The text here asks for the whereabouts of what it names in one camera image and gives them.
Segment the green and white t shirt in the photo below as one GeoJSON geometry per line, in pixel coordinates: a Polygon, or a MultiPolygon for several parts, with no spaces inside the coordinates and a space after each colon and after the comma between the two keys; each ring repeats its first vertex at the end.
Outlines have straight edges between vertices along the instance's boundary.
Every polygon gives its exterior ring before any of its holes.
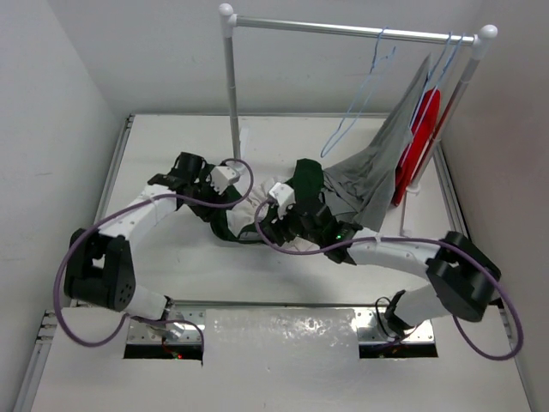
{"type": "Polygon", "coordinates": [[[229,209],[208,209],[206,222],[218,239],[243,245],[261,244],[262,239],[256,231],[255,214],[262,202],[268,200],[268,192],[275,184],[285,184],[293,188],[295,200],[317,196],[323,187],[321,165],[314,160],[299,159],[293,169],[293,176],[274,176],[254,185],[246,195],[235,186],[228,187],[221,200],[212,203],[231,203],[244,197],[242,202],[229,209]]]}

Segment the light blue hanger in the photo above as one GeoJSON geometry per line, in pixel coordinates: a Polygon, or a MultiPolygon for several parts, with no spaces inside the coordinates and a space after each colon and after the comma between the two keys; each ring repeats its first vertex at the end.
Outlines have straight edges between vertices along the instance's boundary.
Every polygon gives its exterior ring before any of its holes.
{"type": "Polygon", "coordinates": [[[371,98],[375,95],[386,76],[386,72],[391,66],[396,53],[396,47],[393,46],[387,54],[382,56],[379,54],[380,43],[388,29],[388,27],[384,27],[378,34],[369,71],[360,83],[339,124],[323,145],[320,151],[322,159],[335,148],[342,138],[353,128],[359,117],[365,113],[365,109],[368,107],[371,98]]]}

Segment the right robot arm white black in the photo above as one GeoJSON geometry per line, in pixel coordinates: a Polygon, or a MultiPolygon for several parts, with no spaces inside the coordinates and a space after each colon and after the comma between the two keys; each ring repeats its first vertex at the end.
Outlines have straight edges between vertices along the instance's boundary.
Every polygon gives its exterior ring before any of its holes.
{"type": "Polygon", "coordinates": [[[498,267],[462,233],[449,231],[441,240],[384,238],[358,224],[337,221],[316,199],[278,211],[279,217],[262,225],[277,245],[301,238],[336,264],[379,266],[426,281],[426,286],[401,290],[390,299],[381,328],[392,337],[402,338],[432,318],[480,322],[494,293],[490,280],[501,277],[498,267]]]}

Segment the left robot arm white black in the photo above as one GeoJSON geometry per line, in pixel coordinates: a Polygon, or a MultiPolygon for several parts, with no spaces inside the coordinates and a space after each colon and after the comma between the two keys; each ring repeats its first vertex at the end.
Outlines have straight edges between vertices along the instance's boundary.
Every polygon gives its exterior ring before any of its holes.
{"type": "Polygon", "coordinates": [[[132,251],[160,223],[179,210],[185,200],[179,195],[211,203],[215,199],[208,176],[213,165],[196,154],[182,152],[168,173],[157,173],[130,203],[133,208],[94,229],[78,243],[68,259],[63,292],[74,300],[124,312],[140,309],[153,317],[146,300],[164,310],[166,297],[136,285],[132,251]]]}

